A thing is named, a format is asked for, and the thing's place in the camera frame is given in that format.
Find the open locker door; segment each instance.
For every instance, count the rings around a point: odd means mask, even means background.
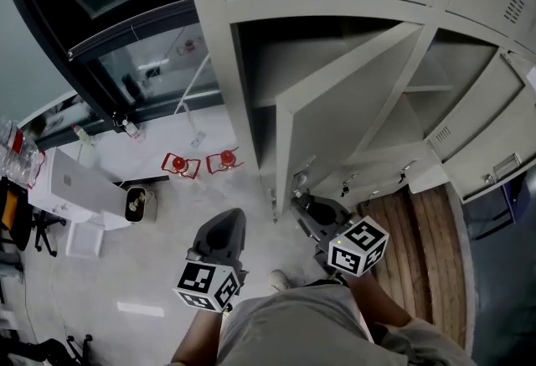
[[[276,97],[276,195],[280,213],[355,152],[387,101],[422,27],[400,23]]]

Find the locker vent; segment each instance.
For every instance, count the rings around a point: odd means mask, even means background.
[[[523,1],[510,0],[507,9],[504,11],[504,17],[508,19],[511,23],[517,23],[524,8],[525,3]]]
[[[435,139],[437,142],[443,142],[445,141],[451,134],[451,130],[448,126],[445,126],[443,129],[441,129],[437,134],[435,135]]]

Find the bottle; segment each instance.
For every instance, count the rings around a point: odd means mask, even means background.
[[[88,134],[82,126],[71,125],[71,127],[73,128],[73,131],[75,132],[76,136],[80,139],[80,142],[84,144],[84,146],[93,147],[95,145],[95,139],[90,134]]]
[[[35,184],[44,155],[12,121],[0,118],[0,176],[21,186]]]
[[[142,142],[144,140],[142,132],[137,129],[137,126],[134,125],[131,121],[123,119],[122,125],[123,129],[130,138],[134,138],[137,142]]]

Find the sneaker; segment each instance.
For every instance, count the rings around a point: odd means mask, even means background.
[[[270,273],[270,285],[277,291],[285,291],[292,288],[291,282],[282,270],[276,269]]]

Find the wooden plank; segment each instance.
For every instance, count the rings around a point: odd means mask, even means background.
[[[451,337],[457,343],[460,342],[460,293],[456,278],[456,266],[454,264],[454,251],[452,249],[451,234],[448,226],[453,223],[449,221],[446,209],[449,208],[448,204],[445,204],[443,198],[439,194],[439,189],[434,188],[430,190],[430,196],[432,198],[432,206],[435,212],[437,222],[439,224],[439,230],[441,231],[441,238],[444,243],[444,249],[446,252],[445,260],[448,269],[448,277],[450,284],[450,301],[451,301]]]
[[[428,313],[427,302],[429,301],[426,295],[428,284],[425,285],[426,268],[422,268],[419,260],[419,251],[411,227],[410,217],[406,210],[405,201],[401,193],[393,195],[396,211],[399,216],[400,228],[405,244],[405,249],[408,254],[408,263],[410,265],[411,285],[415,298],[415,316],[422,320],[431,321],[432,316]]]
[[[460,333],[460,302],[456,283],[456,267],[454,266],[454,253],[452,251],[451,235],[447,227],[449,222],[446,220],[446,205],[443,203],[441,197],[437,193],[437,189],[431,189],[427,191],[426,194],[428,197],[428,202],[430,203],[430,211],[435,215],[435,224],[437,225],[436,231],[439,232],[441,236],[442,257],[439,257],[440,251],[438,250],[438,259],[446,267],[446,278],[448,279],[448,291],[444,292],[444,294],[447,294],[448,296],[447,305],[449,309],[444,313],[445,315],[448,315],[451,320],[451,330],[447,334],[453,340],[458,341]]]
[[[449,203],[448,194],[446,189],[441,186],[437,189],[438,194],[441,196],[443,203],[446,205],[444,209],[446,220],[448,225],[446,226],[449,238],[451,240],[452,255],[454,260],[454,267],[456,269],[456,287],[459,296],[459,334],[457,342],[464,347],[466,341],[466,282],[463,270],[463,263],[461,261],[461,247],[460,239],[456,230],[456,222]]]
[[[361,203],[359,208],[360,214],[362,216],[369,215],[376,222],[378,222],[378,217],[376,217],[376,213],[374,212],[374,207],[372,205],[366,205],[365,203]],[[385,258],[383,258],[376,265],[374,265],[374,272],[376,273],[376,279],[378,280],[379,285],[382,287],[382,289],[384,289],[385,293],[391,296],[389,271],[387,270],[387,260]]]
[[[394,251],[399,263],[400,283],[402,286],[402,294],[404,296],[404,308],[412,316],[415,317],[415,295],[413,293],[413,284],[411,279],[410,263],[408,252],[405,248],[404,236],[402,235],[402,227],[400,226],[394,195],[382,197],[384,202],[385,212],[389,220],[391,228],[391,239]]]
[[[451,320],[451,279],[449,277],[451,270],[449,270],[446,257],[449,252],[446,248],[445,241],[443,240],[441,233],[441,222],[436,216],[435,205],[433,203],[433,196],[430,190],[426,190],[421,193],[422,201],[425,206],[425,212],[427,217],[427,224],[430,227],[430,233],[432,241],[434,243],[435,257],[437,260],[437,270],[439,272],[439,282],[441,287],[441,305],[443,308],[443,327],[442,331],[445,335],[452,336],[452,320]]]
[[[420,238],[426,258],[426,272],[430,284],[430,297],[432,301],[432,321],[439,328],[443,329],[443,307],[441,300],[440,275],[437,267],[436,249],[426,217],[425,205],[421,193],[411,196],[411,203],[419,225]]]
[[[381,198],[377,198],[371,201],[376,213],[377,222],[389,233],[391,229],[389,227],[389,221],[387,214],[385,213],[384,202]],[[394,249],[394,243],[391,240],[387,243],[385,249],[385,261],[387,262],[387,270],[389,272],[389,286],[391,287],[391,298],[404,308],[404,295],[402,293],[402,282],[400,280],[399,262],[396,257],[396,250]]]

